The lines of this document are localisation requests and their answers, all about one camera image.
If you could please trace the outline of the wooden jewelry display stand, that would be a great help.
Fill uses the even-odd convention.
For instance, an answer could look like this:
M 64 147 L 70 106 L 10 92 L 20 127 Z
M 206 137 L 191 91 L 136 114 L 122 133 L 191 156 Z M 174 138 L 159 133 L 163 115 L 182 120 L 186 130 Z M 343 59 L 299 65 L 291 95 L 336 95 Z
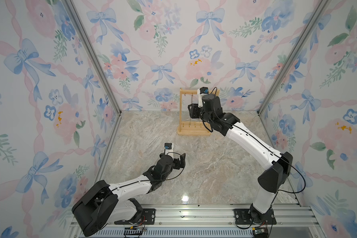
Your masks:
M 194 95 L 197 95 L 197 90 L 190 89 L 180 89 L 179 91 L 179 125 L 177 127 L 178 135 L 185 136 L 209 136 L 211 132 L 208 130 L 210 125 L 208 123 L 203 123 L 200 121 L 184 121 L 182 119 L 183 113 L 183 96 L 190 95 L 191 96 L 191 104 L 192 98 Z

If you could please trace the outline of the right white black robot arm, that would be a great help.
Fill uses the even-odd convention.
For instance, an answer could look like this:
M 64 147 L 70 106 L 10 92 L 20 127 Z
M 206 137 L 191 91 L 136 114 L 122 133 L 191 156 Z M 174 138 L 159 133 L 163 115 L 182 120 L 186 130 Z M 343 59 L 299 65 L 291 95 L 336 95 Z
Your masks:
M 249 209 L 250 222 L 262 224 L 273 218 L 272 203 L 291 173 L 292 155 L 272 148 L 252 133 L 237 116 L 223 112 L 220 98 L 214 94 L 200 94 L 198 103 L 188 105 L 188 110 L 192 119 L 208 123 L 208 131 L 217 131 L 231 139 L 262 166 L 264 172 L 257 179 L 260 188 Z

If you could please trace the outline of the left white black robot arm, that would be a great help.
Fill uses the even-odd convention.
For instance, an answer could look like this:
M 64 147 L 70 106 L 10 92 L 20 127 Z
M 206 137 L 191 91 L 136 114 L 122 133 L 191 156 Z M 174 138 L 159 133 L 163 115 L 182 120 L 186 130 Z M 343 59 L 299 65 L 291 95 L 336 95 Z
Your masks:
M 142 222 L 143 208 L 135 197 L 160 188 L 170 180 L 173 170 L 184 170 L 186 154 L 177 153 L 179 158 L 173 158 L 174 154 L 160 154 L 157 164 L 137 178 L 113 184 L 104 180 L 96 182 L 71 210 L 85 237 L 96 234 L 108 223 Z

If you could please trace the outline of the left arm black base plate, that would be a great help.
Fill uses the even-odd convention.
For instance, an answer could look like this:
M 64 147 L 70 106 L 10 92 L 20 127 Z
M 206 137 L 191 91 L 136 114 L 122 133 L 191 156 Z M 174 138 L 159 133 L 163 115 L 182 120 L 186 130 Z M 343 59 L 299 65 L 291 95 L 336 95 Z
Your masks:
M 136 217 L 132 220 L 120 220 L 114 222 L 115 225 L 154 225 L 156 218 L 156 209 L 143 209 L 143 211 L 137 212 Z

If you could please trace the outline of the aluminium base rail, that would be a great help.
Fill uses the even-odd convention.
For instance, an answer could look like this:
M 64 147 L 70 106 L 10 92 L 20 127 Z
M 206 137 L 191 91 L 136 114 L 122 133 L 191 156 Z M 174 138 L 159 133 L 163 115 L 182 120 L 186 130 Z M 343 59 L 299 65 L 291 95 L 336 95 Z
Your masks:
M 152 205 L 154 224 L 130 231 L 126 225 L 109 224 L 95 238 L 252 238 L 257 224 L 237 223 L 235 210 L 246 204 Z M 270 238 L 324 238 L 320 224 L 310 207 L 298 204 L 273 205 L 271 220 L 263 225 Z

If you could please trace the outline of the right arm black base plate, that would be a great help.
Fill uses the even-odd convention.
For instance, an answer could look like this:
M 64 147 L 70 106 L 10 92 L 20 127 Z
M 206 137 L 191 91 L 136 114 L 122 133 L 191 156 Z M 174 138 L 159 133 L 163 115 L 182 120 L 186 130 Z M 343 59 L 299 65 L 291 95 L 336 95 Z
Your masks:
M 277 224 L 274 212 L 271 208 L 264 214 L 254 209 L 234 209 L 233 212 L 237 225 L 261 225 L 263 222 L 268 225 Z

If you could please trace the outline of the left aluminium corner post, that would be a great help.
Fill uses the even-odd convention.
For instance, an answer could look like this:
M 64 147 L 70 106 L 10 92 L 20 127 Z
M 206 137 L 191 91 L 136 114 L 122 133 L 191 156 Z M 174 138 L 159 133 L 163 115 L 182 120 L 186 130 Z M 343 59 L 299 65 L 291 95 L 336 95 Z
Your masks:
M 112 104 L 112 106 L 114 107 L 115 111 L 116 111 L 116 115 L 117 116 L 121 116 L 122 111 L 116 101 L 115 95 L 111 89 L 111 85 L 109 84 L 105 74 L 104 74 L 104 70 L 102 69 L 102 67 L 100 66 L 98 57 L 96 55 L 96 52 L 93 48 L 92 43 L 90 42 L 89 36 L 87 34 L 87 31 L 85 29 L 85 27 L 82 24 L 82 21 L 80 19 L 80 16 L 77 12 L 77 9 L 74 5 L 74 2 L 71 0 L 62 0 L 61 1 L 63 6 L 65 7 L 67 14 L 69 15 L 69 17 L 72 20 L 72 23 L 75 27 L 75 29 L 78 32 L 79 37 L 82 40 L 82 44 L 89 56 L 89 59 L 91 60 L 94 69 L 96 70 L 99 79 L 101 81 L 101 83 L 103 84 L 103 87 L 105 89 L 105 92 L 108 94 L 109 96 L 109 100 Z

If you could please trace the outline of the aluminium corner post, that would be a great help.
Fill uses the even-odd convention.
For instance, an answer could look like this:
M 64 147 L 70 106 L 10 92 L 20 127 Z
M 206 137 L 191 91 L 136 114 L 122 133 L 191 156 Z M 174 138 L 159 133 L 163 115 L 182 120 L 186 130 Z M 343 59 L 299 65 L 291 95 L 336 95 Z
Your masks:
M 71 0 L 62 0 L 61 1 L 63 6 L 65 7 L 67 14 L 69 15 L 69 17 L 72 20 L 72 23 L 75 27 L 75 29 L 78 32 L 79 37 L 82 40 L 82 44 L 89 56 L 89 59 L 91 60 L 94 69 L 96 70 L 99 79 L 101 81 L 101 83 L 103 84 L 103 87 L 105 89 L 105 92 L 108 94 L 109 96 L 109 100 L 112 104 L 112 106 L 114 107 L 115 111 L 116 111 L 116 115 L 117 116 L 121 116 L 122 111 L 116 101 L 115 95 L 111 89 L 111 85 L 109 84 L 105 74 L 104 74 L 104 70 L 102 69 L 102 67 L 100 66 L 98 57 L 96 55 L 96 52 L 93 48 L 92 43 L 90 42 L 89 36 L 87 34 L 87 31 L 85 29 L 85 27 L 82 24 L 82 21 L 80 19 L 80 16 L 77 12 L 77 9 L 74 5 L 74 2 Z
M 308 38 L 311 36 L 314 28 L 316 27 L 317 23 L 321 20 L 324 12 L 326 11 L 326 8 L 330 4 L 330 1 L 328 0 L 322 0 L 316 2 L 317 5 L 310 15 L 310 18 L 308 20 L 308 23 L 305 24 L 305 27 L 303 30 L 300 32 L 300 35 L 298 36 L 297 42 L 293 45 L 293 48 L 291 49 L 290 53 L 288 54 L 288 58 L 285 61 L 283 68 L 278 72 L 277 77 L 274 79 L 273 84 L 268 90 L 267 95 L 264 97 L 264 100 L 259 107 L 259 110 L 257 111 L 258 115 L 261 116 L 264 114 L 264 111 L 268 108 L 268 104 L 270 103 L 270 100 L 274 96 L 277 88 L 280 86 L 282 80 L 290 70 L 290 67 L 293 65 L 293 62 L 297 59 L 299 54 L 301 53 L 305 42 L 308 40 Z

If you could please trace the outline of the right aluminium corner post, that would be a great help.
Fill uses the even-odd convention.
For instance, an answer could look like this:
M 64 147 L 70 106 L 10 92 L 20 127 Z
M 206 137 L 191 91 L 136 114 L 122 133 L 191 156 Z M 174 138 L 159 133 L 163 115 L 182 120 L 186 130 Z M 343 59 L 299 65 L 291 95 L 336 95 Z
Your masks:
M 259 110 L 257 111 L 258 115 L 261 116 L 264 114 L 264 111 L 268 108 L 268 104 L 270 103 L 270 100 L 274 96 L 277 88 L 280 86 L 282 80 L 290 70 L 290 67 L 293 65 L 293 62 L 297 59 L 299 54 L 301 53 L 305 42 L 308 40 L 308 38 L 311 36 L 314 28 L 316 27 L 317 23 L 321 20 L 324 12 L 326 11 L 326 8 L 330 4 L 330 1 L 328 0 L 322 0 L 316 2 L 317 5 L 310 15 L 310 18 L 308 20 L 308 23 L 305 24 L 305 27 L 303 30 L 300 32 L 300 35 L 298 36 L 297 42 L 293 45 L 293 48 L 291 49 L 290 53 L 288 54 L 288 58 L 285 61 L 283 68 L 278 72 L 277 77 L 274 79 L 273 84 L 268 90 L 267 95 L 264 97 L 264 100 L 259 107 Z

